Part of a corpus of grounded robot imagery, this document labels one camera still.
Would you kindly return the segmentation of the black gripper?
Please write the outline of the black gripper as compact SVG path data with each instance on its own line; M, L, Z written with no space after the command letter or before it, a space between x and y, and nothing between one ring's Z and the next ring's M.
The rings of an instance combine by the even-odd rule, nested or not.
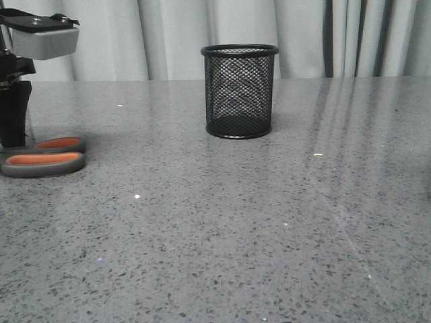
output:
M1 145L5 148L26 144L26 111L32 84L15 81L35 73L32 59L17 57L10 50L1 49L1 88L8 88L1 90Z

